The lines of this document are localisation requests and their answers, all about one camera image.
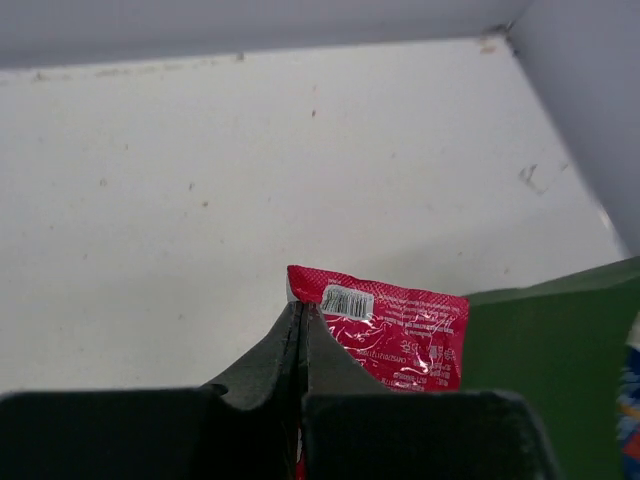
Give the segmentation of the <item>small pink candy packet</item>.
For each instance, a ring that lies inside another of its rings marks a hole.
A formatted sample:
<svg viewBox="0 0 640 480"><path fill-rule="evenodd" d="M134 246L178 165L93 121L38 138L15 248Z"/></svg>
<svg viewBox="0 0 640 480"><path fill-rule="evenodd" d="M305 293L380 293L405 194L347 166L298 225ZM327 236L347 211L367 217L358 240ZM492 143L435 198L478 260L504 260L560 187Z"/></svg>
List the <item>small pink candy packet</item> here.
<svg viewBox="0 0 640 480"><path fill-rule="evenodd" d="M388 389L459 388L470 316L465 298L300 265L288 267L287 282L291 298L317 306L337 343ZM301 431L297 475L309 479L302 441Z"/></svg>

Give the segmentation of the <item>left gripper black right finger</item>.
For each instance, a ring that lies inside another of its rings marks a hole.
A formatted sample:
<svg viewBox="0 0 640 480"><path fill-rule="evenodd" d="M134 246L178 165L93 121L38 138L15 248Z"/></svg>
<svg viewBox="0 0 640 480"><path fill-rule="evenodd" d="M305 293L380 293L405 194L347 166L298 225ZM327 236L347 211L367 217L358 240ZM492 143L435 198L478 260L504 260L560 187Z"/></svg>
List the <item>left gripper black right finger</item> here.
<svg viewBox="0 0 640 480"><path fill-rule="evenodd" d="M313 304L300 334L309 479L559 479L543 424L505 391L400 393L330 334Z"/></svg>

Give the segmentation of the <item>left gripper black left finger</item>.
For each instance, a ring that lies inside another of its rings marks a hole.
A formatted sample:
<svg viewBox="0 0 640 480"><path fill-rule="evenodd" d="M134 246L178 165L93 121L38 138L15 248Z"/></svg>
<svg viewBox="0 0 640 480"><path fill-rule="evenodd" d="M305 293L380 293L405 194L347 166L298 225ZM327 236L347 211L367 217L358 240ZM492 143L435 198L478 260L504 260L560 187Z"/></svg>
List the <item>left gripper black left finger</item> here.
<svg viewBox="0 0 640 480"><path fill-rule="evenodd" d="M294 478L302 313L200 386L3 395L2 477Z"/></svg>

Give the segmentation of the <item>green paper bag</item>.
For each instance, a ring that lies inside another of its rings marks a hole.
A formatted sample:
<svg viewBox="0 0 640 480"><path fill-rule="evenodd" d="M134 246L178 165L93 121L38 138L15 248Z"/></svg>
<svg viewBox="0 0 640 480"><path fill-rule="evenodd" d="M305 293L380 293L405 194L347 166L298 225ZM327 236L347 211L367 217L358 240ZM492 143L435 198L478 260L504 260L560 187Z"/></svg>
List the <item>green paper bag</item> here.
<svg viewBox="0 0 640 480"><path fill-rule="evenodd" d="M625 479L616 400L639 315L638 258L469 300L462 388L523 396L565 478Z"/></svg>

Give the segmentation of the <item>blue chips bag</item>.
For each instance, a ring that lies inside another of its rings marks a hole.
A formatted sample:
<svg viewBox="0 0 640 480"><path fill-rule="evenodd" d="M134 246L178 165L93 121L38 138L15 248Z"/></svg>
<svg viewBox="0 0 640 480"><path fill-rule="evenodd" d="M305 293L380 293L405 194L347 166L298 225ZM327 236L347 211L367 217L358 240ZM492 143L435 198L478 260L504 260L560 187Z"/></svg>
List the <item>blue chips bag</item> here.
<svg viewBox="0 0 640 480"><path fill-rule="evenodd" d="M640 474L640 362L639 315L636 315L625 344L625 362L621 368L616 405L617 441L621 449L625 479L638 479Z"/></svg>

